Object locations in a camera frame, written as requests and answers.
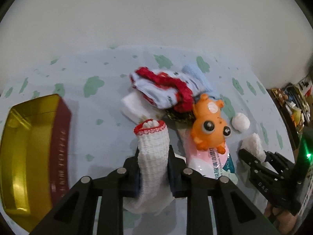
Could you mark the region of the white fluffy sock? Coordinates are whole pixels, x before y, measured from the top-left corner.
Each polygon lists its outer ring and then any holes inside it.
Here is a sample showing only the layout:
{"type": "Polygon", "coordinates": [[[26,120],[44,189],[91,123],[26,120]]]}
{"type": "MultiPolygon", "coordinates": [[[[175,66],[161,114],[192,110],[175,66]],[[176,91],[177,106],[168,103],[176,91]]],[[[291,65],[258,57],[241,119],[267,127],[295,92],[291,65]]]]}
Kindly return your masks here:
{"type": "Polygon", "coordinates": [[[242,140],[240,149],[245,149],[261,163],[265,162],[266,153],[262,146],[262,141],[257,133],[253,133],[242,140]]]}

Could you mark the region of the pink wet wipes pack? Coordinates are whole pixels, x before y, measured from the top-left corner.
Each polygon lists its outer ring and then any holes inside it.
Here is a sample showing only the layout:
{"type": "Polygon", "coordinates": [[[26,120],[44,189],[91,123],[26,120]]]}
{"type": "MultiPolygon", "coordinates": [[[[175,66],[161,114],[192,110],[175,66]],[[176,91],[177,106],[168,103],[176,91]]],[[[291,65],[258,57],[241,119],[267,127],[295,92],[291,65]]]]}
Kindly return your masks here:
{"type": "Polygon", "coordinates": [[[235,166],[227,145],[225,154],[219,154],[216,149],[198,151],[187,124],[178,122],[175,124],[185,151],[187,167],[196,170],[205,177],[218,179],[220,176],[226,176],[235,185],[238,183],[235,166]]]}

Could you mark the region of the white sock with red trim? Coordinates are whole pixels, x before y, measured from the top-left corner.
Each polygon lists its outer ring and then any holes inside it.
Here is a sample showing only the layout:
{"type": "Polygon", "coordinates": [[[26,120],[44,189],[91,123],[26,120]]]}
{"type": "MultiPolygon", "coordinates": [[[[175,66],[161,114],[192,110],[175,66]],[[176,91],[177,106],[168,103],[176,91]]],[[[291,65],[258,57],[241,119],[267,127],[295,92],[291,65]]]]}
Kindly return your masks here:
{"type": "Polygon", "coordinates": [[[163,120],[148,119],[134,128],[141,189],[136,198],[124,198],[123,207],[134,214],[159,213],[173,200],[168,181],[170,139],[163,120]]]}

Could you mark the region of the orange big-eyed squishy toy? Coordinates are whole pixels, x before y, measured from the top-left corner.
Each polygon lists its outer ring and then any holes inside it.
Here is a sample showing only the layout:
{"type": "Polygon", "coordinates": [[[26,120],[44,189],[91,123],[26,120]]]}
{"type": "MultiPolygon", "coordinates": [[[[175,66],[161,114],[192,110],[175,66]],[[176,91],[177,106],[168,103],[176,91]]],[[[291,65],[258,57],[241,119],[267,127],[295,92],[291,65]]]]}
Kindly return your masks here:
{"type": "Polygon", "coordinates": [[[215,149],[219,154],[226,153],[226,138],[231,128],[221,117],[222,100],[213,100],[208,94],[201,94],[193,105],[195,121],[191,128],[191,137],[199,151],[215,149]]]}

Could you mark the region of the white and red patterned sock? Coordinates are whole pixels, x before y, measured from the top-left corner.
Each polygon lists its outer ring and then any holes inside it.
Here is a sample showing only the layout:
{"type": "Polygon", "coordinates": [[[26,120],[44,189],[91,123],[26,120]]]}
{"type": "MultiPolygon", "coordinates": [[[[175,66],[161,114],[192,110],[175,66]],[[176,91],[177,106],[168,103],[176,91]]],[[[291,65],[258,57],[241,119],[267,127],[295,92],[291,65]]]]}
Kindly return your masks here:
{"type": "Polygon", "coordinates": [[[192,111],[194,96],[201,89],[197,81],[184,73],[139,67],[130,74],[132,87],[159,109],[174,108],[179,113],[192,111]]]}

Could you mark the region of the white fluffy ball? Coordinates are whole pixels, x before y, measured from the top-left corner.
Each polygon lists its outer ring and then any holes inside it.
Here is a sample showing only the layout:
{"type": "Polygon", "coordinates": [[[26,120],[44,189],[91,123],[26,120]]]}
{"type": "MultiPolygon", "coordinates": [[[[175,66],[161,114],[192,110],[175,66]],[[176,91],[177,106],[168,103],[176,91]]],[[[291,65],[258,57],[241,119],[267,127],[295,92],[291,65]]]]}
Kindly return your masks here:
{"type": "Polygon", "coordinates": [[[231,120],[231,124],[235,130],[242,133],[249,129],[250,120],[245,114],[236,113],[236,115],[231,120]]]}

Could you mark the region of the cluttered shelf with items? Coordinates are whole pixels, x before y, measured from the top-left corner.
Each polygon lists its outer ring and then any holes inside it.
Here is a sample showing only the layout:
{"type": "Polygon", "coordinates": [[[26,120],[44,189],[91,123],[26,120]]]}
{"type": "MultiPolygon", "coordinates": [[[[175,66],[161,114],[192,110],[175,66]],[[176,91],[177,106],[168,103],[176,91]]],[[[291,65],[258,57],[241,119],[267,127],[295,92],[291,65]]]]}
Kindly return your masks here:
{"type": "Polygon", "coordinates": [[[302,131],[312,126],[312,80],[305,78],[297,84],[268,89],[285,124],[292,150],[298,149],[302,131]]]}

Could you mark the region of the dark green patterned scrunchie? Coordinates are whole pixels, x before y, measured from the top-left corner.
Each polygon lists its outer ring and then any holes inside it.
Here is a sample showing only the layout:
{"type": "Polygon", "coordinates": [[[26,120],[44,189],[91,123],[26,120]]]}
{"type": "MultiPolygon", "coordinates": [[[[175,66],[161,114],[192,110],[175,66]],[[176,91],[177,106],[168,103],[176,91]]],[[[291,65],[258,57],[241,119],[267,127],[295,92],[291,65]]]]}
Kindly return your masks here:
{"type": "Polygon", "coordinates": [[[167,117],[178,123],[190,124],[195,121],[195,116],[192,111],[189,112],[178,112],[174,108],[165,110],[167,117]]]}

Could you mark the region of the gold tin box red sides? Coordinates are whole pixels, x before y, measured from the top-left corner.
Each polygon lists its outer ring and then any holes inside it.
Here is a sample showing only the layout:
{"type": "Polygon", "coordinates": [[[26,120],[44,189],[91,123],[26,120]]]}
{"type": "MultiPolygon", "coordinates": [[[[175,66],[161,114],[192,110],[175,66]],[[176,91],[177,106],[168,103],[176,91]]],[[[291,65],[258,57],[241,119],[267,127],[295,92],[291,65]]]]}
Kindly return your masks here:
{"type": "Polygon", "coordinates": [[[30,232],[69,191],[72,113],[58,94],[11,108],[1,139],[4,212],[30,232]]]}

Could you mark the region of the folded white cloth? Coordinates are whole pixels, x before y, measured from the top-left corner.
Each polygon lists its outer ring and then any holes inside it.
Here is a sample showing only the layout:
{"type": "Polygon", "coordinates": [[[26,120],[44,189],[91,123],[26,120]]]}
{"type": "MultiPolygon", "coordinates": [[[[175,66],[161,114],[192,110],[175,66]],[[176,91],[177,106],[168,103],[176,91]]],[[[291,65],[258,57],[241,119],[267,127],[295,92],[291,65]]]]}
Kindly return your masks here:
{"type": "Polygon", "coordinates": [[[165,116],[164,110],[151,105],[137,90],[122,98],[121,112],[136,124],[147,119],[161,120],[165,116]]]}

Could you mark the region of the light blue sock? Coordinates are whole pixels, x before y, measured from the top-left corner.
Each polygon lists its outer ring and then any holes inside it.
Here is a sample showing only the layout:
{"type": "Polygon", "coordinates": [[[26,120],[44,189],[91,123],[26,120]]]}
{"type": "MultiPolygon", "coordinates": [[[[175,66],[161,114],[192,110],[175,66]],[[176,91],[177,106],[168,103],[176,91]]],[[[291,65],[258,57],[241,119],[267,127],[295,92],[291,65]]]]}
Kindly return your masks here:
{"type": "Polygon", "coordinates": [[[182,68],[182,72],[196,79],[200,83],[200,93],[208,94],[210,97],[215,98],[216,94],[214,88],[210,85],[207,77],[200,70],[197,65],[188,64],[182,68]]]}

